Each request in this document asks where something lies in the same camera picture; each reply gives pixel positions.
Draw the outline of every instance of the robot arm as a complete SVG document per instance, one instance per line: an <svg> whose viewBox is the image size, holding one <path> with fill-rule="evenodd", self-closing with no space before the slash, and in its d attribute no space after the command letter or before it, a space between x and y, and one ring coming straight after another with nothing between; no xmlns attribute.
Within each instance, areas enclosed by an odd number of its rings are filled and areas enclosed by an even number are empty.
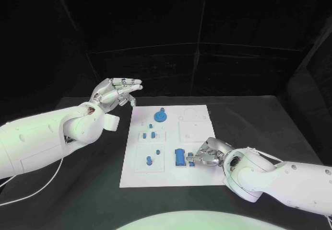
<svg viewBox="0 0 332 230"><path fill-rule="evenodd" d="M250 202L263 192L285 205L309 212L332 215L332 167L283 161L273 163L260 155L279 160L256 149L236 149L208 138L195 157L208 166L223 166L224 184Z"/></svg>
<svg viewBox="0 0 332 230"><path fill-rule="evenodd" d="M120 118L107 114L140 90L142 80L106 79L90 102L13 122L0 127L0 179L41 169L97 141L103 130L116 131Z"/></svg>

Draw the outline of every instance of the blue rectangular block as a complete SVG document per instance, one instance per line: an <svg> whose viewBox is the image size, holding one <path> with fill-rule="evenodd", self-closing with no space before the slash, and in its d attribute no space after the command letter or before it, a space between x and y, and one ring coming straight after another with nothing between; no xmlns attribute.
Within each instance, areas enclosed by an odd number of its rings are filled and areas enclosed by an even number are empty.
<svg viewBox="0 0 332 230"><path fill-rule="evenodd" d="M188 153L188 156L189 156L189 157L194 156L192 152ZM189 162L189 166L195 166L195 163L194 163L194 162Z"/></svg>
<svg viewBox="0 0 332 230"><path fill-rule="evenodd" d="M184 149L175 150L175 165L185 166L185 150Z"/></svg>

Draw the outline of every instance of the small blue piece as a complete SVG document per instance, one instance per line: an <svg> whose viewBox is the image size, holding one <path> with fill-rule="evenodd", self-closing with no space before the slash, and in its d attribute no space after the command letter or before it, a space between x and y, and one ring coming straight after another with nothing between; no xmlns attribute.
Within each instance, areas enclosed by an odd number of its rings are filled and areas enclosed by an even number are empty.
<svg viewBox="0 0 332 230"><path fill-rule="evenodd" d="M185 150L184 149L175 150L175 165L185 166Z"/></svg>
<svg viewBox="0 0 332 230"><path fill-rule="evenodd" d="M189 156L189 157L194 156L192 152L188 153L188 156ZM194 162L189 162L189 166L195 166L195 163L194 163Z"/></svg>
<svg viewBox="0 0 332 230"><path fill-rule="evenodd" d="M148 156L148 165L152 165L152 160L150 160L150 156Z"/></svg>
<svg viewBox="0 0 332 230"><path fill-rule="evenodd" d="M155 114L155 121L156 122L163 122L166 120L168 116L166 116L166 113L165 113L165 108L161 109L159 112L156 112Z"/></svg>

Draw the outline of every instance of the table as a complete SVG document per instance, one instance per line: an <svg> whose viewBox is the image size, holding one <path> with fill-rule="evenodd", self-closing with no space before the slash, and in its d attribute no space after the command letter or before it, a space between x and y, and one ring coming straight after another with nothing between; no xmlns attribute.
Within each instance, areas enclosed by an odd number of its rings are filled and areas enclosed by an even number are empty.
<svg viewBox="0 0 332 230"><path fill-rule="evenodd" d="M88 98L64 98L57 109ZM207 104L215 137L237 148L253 147L285 161L322 162L275 96L142 97L137 106ZM64 159L60 173L32 198L0 207L0 229L117 229L150 215L182 210L238 214L289 230L329 229L327 218L285 206L272 196L246 201L227 186L119 188L130 128L132 107L119 106L117 132ZM18 176L0 202L32 194L49 181L60 161Z"/></svg>

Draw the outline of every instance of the white board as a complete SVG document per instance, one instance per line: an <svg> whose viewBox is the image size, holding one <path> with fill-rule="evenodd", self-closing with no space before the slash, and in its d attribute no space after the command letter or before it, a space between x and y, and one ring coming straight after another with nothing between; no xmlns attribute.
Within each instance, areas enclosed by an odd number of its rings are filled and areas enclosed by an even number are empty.
<svg viewBox="0 0 332 230"><path fill-rule="evenodd" d="M168 118L156 122L153 116L162 107ZM175 165L175 149L185 150L185 157L189 152L195 155L208 137L215 137L215 132L205 105L135 107L120 188L224 185L223 167L202 163L191 167L188 161L185 166Z"/></svg>

